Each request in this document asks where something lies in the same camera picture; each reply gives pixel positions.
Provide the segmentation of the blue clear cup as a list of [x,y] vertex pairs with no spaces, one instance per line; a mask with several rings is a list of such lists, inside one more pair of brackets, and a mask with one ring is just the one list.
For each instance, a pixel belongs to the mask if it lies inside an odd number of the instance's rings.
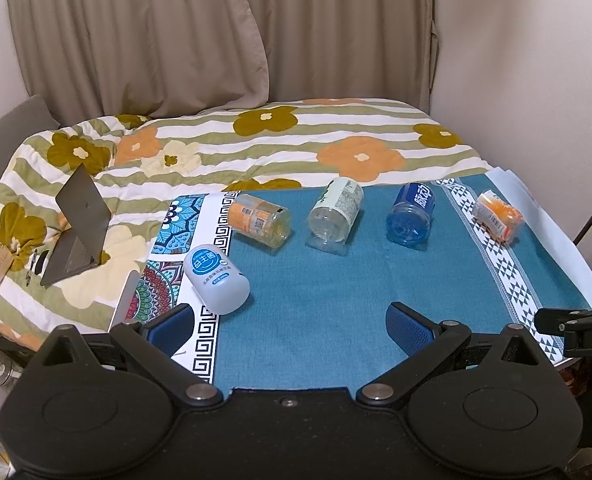
[[387,214],[387,238],[407,247],[424,244],[430,232],[434,209],[435,196],[428,184],[403,185]]

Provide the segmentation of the white sheet under cloth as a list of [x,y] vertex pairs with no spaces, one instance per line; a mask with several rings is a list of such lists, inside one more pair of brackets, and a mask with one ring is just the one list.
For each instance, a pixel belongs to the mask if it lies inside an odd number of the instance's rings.
[[486,176],[505,200],[520,211],[527,226],[592,309],[592,270],[576,245],[538,204],[526,184],[513,171],[494,167]]

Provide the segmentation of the colourful mandala patterned cloth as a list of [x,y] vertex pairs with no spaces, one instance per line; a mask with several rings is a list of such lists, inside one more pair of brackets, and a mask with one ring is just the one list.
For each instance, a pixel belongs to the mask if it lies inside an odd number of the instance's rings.
[[200,378],[215,380],[220,317],[210,312],[183,270],[186,255],[211,244],[227,254],[233,231],[227,222],[235,192],[183,195],[174,198],[135,284],[126,318],[146,323],[180,304],[194,312],[194,328],[172,359]]

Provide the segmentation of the small orange white cup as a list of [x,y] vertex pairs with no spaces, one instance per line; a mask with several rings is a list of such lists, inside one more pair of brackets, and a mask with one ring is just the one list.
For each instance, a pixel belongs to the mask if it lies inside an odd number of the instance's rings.
[[520,211],[509,203],[505,203],[491,190],[478,195],[473,217],[497,242],[502,244],[511,244],[524,223]]

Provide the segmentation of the orange label clear cup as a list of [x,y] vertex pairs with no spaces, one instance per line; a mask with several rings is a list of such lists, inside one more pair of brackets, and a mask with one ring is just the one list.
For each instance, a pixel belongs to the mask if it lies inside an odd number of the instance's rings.
[[291,232],[291,213],[249,194],[238,194],[227,213],[227,223],[234,231],[271,249],[281,248]]

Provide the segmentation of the teal patterned cloth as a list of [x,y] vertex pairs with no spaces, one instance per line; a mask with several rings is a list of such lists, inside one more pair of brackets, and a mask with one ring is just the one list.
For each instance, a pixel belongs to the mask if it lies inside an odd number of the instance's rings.
[[407,248],[387,238],[398,191],[370,186],[342,256],[307,244],[307,217],[319,190],[266,192],[267,200],[290,210],[293,230],[278,250],[233,236],[230,256],[247,276],[250,296],[220,322],[215,385],[223,391],[357,390],[404,359],[386,330],[395,301],[476,333],[529,324],[542,307],[587,307],[531,229],[521,228],[505,247],[476,226],[471,210],[476,196],[491,188],[486,176],[431,188],[435,209],[425,245]]

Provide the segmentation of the beige curtain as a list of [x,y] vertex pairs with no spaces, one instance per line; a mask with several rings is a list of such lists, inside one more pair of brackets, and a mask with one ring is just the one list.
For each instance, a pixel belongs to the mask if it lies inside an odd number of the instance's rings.
[[429,104],[433,0],[7,0],[26,90],[63,124],[270,101]]

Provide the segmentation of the white blue label cup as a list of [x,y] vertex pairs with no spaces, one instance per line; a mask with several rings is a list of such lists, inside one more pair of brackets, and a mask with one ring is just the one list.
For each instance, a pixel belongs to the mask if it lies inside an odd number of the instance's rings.
[[250,295],[248,278],[215,245],[202,244],[191,249],[184,259],[183,269],[210,313],[233,313]]

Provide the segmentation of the green white label clear cup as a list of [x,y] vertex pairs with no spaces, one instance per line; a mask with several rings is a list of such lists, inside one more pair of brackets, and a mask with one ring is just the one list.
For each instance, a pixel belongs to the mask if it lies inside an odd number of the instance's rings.
[[321,252],[346,255],[363,198],[361,185],[351,178],[337,177],[329,182],[308,214],[310,235],[305,244]]

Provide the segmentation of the floral striped bedspread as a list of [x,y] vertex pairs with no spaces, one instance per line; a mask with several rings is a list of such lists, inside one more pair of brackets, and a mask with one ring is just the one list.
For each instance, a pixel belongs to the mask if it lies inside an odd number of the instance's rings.
[[[111,214],[102,262],[43,286],[67,224],[56,196],[80,168]],[[181,195],[321,188],[335,177],[404,184],[487,169],[456,133],[387,99],[309,99],[166,119],[104,116],[34,133],[0,165],[0,245],[12,255],[0,283],[0,334],[34,350],[62,323],[107,330],[126,279],[143,269]]]

